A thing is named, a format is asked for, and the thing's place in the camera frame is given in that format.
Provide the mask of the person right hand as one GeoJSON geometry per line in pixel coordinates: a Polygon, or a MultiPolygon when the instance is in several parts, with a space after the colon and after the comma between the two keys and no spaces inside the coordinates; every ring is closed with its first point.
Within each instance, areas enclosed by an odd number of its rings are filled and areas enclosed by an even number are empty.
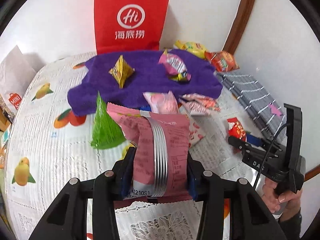
{"type": "Polygon", "coordinates": [[[263,195],[261,198],[272,214],[280,211],[280,205],[286,203],[281,218],[289,219],[300,211],[300,199],[303,190],[301,189],[297,191],[297,193],[287,190],[280,195],[277,195],[275,192],[276,187],[276,182],[265,178],[265,182],[262,187],[263,195]]]}

